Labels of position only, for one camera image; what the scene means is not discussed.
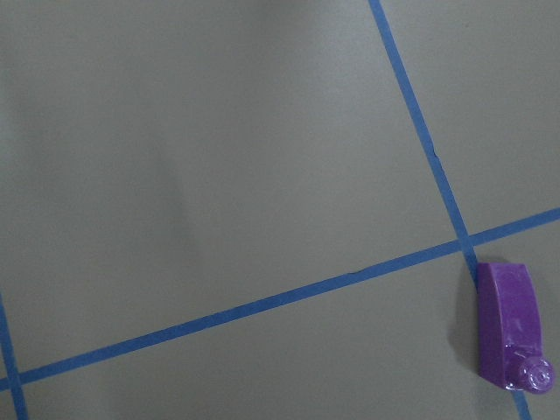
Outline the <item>purple trapezoid block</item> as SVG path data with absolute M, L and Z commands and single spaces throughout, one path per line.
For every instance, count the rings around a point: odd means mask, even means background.
M 546 394 L 556 372 L 543 351 L 539 306 L 526 265 L 477 266 L 479 375 L 500 389 Z

